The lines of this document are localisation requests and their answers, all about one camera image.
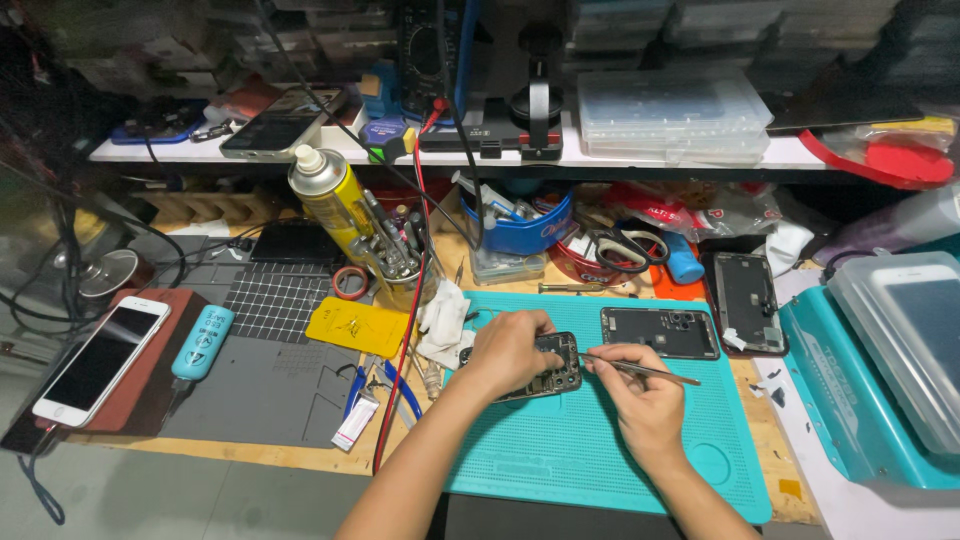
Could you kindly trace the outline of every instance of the red tape roll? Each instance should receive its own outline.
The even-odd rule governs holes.
[[[344,292],[340,290],[340,279],[347,278],[349,276],[360,276],[363,280],[363,285],[360,287],[360,290],[357,292]],[[356,300],[364,295],[367,292],[367,287],[370,286],[370,281],[367,279],[367,271],[359,266],[344,266],[340,270],[337,270],[337,273],[333,275],[333,292],[337,294],[338,297],[343,298],[344,300]]]

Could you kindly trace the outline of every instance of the tiled floor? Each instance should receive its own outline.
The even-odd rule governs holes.
[[[33,383],[0,373],[0,429]],[[350,475],[75,444],[59,445],[36,468],[39,480],[63,505],[66,525],[57,527],[50,520],[15,457],[0,452],[4,539],[330,538],[369,482]],[[803,526],[766,532],[765,537],[778,540],[826,538],[822,529]]]

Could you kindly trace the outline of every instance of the shelf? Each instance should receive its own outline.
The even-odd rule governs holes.
[[[204,124],[205,130],[212,123]],[[562,113],[564,131],[564,156],[559,161],[523,161],[519,151],[504,151],[499,160],[484,160],[474,153],[478,167],[517,167],[526,165],[556,165],[571,168],[653,168],[653,169],[719,169],[729,171],[743,170],[796,170],[814,171],[825,170],[827,166],[814,157],[801,142],[794,136],[773,137],[770,147],[763,155],[763,159],[752,165],[722,165],[716,163],[698,163],[682,161],[679,164],[669,164],[661,160],[616,160],[606,158],[591,158],[585,156],[580,146],[579,129],[573,125],[569,111]],[[163,162],[184,163],[260,163],[257,160],[233,160],[224,158],[220,153],[220,144],[224,139],[218,138],[205,142],[194,143],[186,140],[178,144],[153,145],[156,158]],[[353,165],[370,164],[366,153],[352,141],[342,138],[336,144],[325,145],[326,148],[337,150]],[[109,162],[148,162],[150,155],[144,145],[116,145],[109,140],[104,142],[91,155],[92,161]],[[423,166],[461,167],[467,165],[467,158],[463,152],[423,152],[420,154]],[[397,165],[412,165],[410,156],[396,160]]]

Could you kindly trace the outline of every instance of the wooden desk surface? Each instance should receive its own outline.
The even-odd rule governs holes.
[[[182,222],[164,220],[162,214],[154,221],[153,225],[161,231],[172,231],[173,229],[185,226]],[[239,234],[247,227],[247,225],[231,227],[230,232]],[[469,266],[468,247],[464,239],[453,232],[448,224],[446,227],[440,226],[440,230],[434,234],[434,238],[438,257],[451,279],[456,272],[457,266],[460,265],[461,258],[466,256],[464,259],[464,278],[460,283],[461,288],[464,290],[537,292],[537,282],[540,280],[503,283],[485,287],[474,285]],[[573,282],[573,280],[561,273],[552,263],[547,264],[545,272],[546,276],[543,278],[543,282]],[[654,298],[654,291],[650,284],[649,275],[642,274],[628,283],[626,287],[612,289],[603,294],[622,297],[627,296],[629,293],[635,293],[641,298]],[[378,304],[380,303],[379,296],[378,294],[378,298],[376,299]],[[759,380],[750,360],[748,358],[731,358],[731,370],[733,378],[736,380],[740,399],[743,402],[750,432],[756,443],[756,452],[759,455],[760,468],[763,471],[767,491],[770,494],[770,501],[773,505],[772,519],[779,522],[818,524],[819,521],[814,513],[812,501],[801,482],[796,465],[790,460],[790,453],[783,440],[783,436],[780,434],[780,428],[777,426],[773,411],[770,409],[769,400],[756,398],[748,387],[749,384],[756,383]],[[430,401],[426,397],[426,391],[423,388],[422,381],[417,375],[417,372],[410,366],[410,362],[405,363],[403,377],[413,388],[420,402],[420,406],[424,410],[429,408]],[[373,391],[381,403],[387,401],[388,393],[385,389],[377,387]],[[198,441],[164,437],[71,435],[67,440],[72,443],[94,444],[148,452],[195,455],[198,457],[230,459],[233,461],[260,463],[278,467],[295,467],[352,475],[370,475],[372,473],[371,461],[373,448],[376,445],[376,436],[383,418],[384,408],[385,407],[380,407],[377,409],[373,415],[373,419],[367,428],[364,429],[349,453],[345,453],[336,448],[321,450],[293,446]],[[396,448],[396,445],[399,444],[406,433],[407,428],[395,417],[395,420],[391,424],[390,435],[387,439],[387,457],[389,457],[389,454]],[[781,492],[781,489],[783,489],[781,488],[782,485],[797,486],[800,497],[798,498],[796,495]]]

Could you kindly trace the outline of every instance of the white iphone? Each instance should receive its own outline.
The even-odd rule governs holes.
[[[925,264],[875,270],[871,281],[886,304],[894,308],[901,329],[912,330],[916,346],[938,360],[944,375],[960,387],[960,348],[956,346],[957,319],[944,316],[960,307],[960,276],[943,264]]]
[[[121,300],[37,400],[34,414],[85,426],[169,315],[161,302]]]

